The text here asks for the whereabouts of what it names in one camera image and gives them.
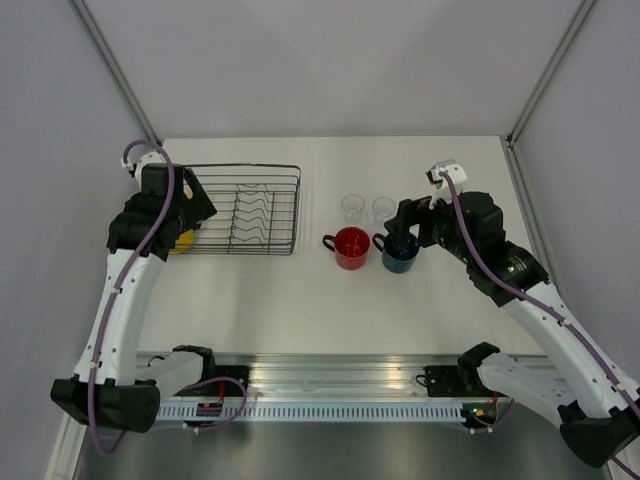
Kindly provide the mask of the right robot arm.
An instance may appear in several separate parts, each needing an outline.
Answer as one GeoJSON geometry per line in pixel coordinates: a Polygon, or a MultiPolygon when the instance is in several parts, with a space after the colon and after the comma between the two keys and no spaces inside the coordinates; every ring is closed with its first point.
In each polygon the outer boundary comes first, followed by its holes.
{"type": "Polygon", "coordinates": [[[397,246],[418,227],[420,247],[438,245],[464,263],[474,287],[527,331],[561,375],[554,381],[481,343],[458,360],[463,392],[506,394],[554,425],[570,450],[595,468],[638,438],[638,382],[596,345],[536,258],[507,240],[503,212],[489,194],[406,199],[385,227],[397,246]]]}

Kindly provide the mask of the red mug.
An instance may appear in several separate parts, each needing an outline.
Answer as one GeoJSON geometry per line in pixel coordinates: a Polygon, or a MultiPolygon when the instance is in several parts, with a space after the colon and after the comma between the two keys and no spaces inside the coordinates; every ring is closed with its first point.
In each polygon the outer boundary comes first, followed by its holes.
{"type": "Polygon", "coordinates": [[[336,263],[342,269],[354,271],[366,263],[371,240],[363,229],[349,226],[335,235],[324,235],[322,244],[334,254],[336,263]]]}

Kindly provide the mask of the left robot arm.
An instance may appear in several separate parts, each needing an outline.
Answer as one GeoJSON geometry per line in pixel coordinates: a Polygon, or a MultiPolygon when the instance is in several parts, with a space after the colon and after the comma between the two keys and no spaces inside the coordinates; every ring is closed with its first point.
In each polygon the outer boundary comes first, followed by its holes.
{"type": "Polygon", "coordinates": [[[71,377],[57,379],[51,400],[84,425],[145,433],[163,400],[183,390],[206,396],[218,384],[211,349],[174,348],[140,367],[138,346],[154,286],[179,237],[216,209],[192,169],[147,164],[140,190],[111,222],[105,285],[89,339],[71,377]]]}

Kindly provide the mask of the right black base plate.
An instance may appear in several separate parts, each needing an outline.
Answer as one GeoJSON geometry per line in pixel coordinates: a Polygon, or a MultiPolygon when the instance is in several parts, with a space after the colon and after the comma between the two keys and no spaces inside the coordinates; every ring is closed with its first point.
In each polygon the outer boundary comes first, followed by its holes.
{"type": "Polygon", "coordinates": [[[454,365],[427,365],[424,367],[423,375],[422,382],[432,398],[471,398],[484,395],[482,389],[467,386],[459,377],[454,365]]]}

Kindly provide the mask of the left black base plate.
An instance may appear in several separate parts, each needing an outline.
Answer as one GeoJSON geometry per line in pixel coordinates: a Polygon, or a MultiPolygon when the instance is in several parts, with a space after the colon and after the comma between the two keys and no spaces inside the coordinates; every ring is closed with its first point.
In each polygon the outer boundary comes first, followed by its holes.
{"type": "Polygon", "coordinates": [[[247,388],[250,383],[250,367],[247,365],[218,365],[215,377],[228,377],[228,380],[218,381],[214,393],[225,398],[241,398],[241,386],[247,388]]]}

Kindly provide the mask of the aluminium front rail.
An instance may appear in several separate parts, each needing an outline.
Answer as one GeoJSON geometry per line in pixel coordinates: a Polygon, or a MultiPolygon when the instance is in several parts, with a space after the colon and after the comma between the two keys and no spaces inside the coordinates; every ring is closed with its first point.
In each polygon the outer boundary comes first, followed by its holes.
{"type": "Polygon", "coordinates": [[[455,355],[329,355],[217,353],[218,365],[249,368],[249,395],[265,401],[411,401],[427,390],[415,377],[455,355]]]}

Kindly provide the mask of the left aluminium frame post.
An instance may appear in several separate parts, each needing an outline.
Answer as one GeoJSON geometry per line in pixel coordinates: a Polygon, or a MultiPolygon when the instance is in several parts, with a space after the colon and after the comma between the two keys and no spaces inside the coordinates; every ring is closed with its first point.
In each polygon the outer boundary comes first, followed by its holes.
{"type": "Polygon", "coordinates": [[[67,4],[75,15],[81,29],[87,36],[100,62],[106,69],[112,84],[124,102],[125,107],[132,115],[144,137],[155,144],[161,144],[161,138],[152,126],[123,68],[113,53],[89,3],[85,0],[69,0],[67,4]]]}

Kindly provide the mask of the right aluminium frame post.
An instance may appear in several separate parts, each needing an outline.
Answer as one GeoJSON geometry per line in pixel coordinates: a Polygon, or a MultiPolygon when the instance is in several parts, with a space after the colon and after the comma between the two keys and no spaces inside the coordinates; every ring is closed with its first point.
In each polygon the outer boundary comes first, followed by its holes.
{"type": "Polygon", "coordinates": [[[583,28],[588,22],[591,14],[599,4],[597,0],[581,0],[572,14],[566,28],[559,41],[554,47],[551,56],[546,62],[539,75],[533,89],[528,95],[523,108],[518,114],[513,126],[504,136],[507,147],[513,149],[516,142],[522,136],[525,128],[530,122],[532,115],[544,97],[546,91],[551,86],[552,81],[559,72],[561,66],[569,55],[570,50],[580,36],[583,28]]]}

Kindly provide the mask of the clear glass cup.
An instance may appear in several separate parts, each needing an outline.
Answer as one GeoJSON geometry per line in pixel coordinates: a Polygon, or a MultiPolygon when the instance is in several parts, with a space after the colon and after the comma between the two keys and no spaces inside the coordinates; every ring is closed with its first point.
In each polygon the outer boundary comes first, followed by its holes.
{"type": "Polygon", "coordinates": [[[364,215],[366,202],[358,194],[348,194],[341,201],[343,217],[348,225],[358,225],[364,215]]]}
{"type": "Polygon", "coordinates": [[[392,198],[381,196],[372,202],[373,218],[378,224],[384,224],[396,214],[396,203],[392,198]]]}

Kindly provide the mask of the aluminium frame post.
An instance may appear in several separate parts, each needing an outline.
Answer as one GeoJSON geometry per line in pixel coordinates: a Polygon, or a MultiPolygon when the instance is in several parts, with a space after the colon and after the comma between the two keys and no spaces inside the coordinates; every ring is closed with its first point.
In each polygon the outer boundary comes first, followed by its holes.
{"type": "Polygon", "coordinates": [[[588,22],[591,14],[599,4],[597,0],[581,0],[572,14],[566,28],[559,41],[554,47],[551,56],[546,62],[539,75],[533,89],[528,95],[523,108],[518,114],[513,126],[504,136],[507,147],[513,149],[516,142],[522,136],[525,128],[530,122],[532,115],[544,97],[546,91],[551,86],[552,81],[559,72],[561,66],[569,55],[570,50],[580,36],[583,28],[588,22]]]}
{"type": "Polygon", "coordinates": [[[125,107],[132,115],[144,137],[155,144],[161,144],[161,138],[152,126],[123,68],[113,53],[89,3],[85,0],[69,0],[67,4],[75,15],[81,29],[87,36],[100,62],[106,69],[112,84],[124,102],[125,107]]]}

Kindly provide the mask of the blue mug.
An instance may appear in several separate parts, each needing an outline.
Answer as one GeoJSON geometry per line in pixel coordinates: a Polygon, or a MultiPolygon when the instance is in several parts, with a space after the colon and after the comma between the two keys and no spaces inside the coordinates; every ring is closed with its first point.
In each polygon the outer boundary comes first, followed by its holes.
{"type": "Polygon", "coordinates": [[[381,252],[382,265],[395,274],[408,272],[417,258],[420,250],[418,238],[410,233],[405,247],[396,245],[391,235],[376,233],[372,237],[372,244],[381,252]]]}

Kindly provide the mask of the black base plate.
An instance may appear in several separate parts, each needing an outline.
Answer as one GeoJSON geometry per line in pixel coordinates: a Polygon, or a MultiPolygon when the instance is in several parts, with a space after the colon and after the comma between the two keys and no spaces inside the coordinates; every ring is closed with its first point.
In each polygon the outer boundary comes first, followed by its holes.
{"type": "Polygon", "coordinates": [[[218,365],[215,377],[228,377],[228,380],[218,381],[214,393],[225,398],[241,398],[241,386],[247,388],[250,383],[250,367],[247,365],[218,365]]]}
{"type": "Polygon", "coordinates": [[[484,395],[482,389],[467,386],[459,377],[454,365],[427,365],[424,367],[423,375],[422,382],[432,398],[471,398],[484,395]]]}

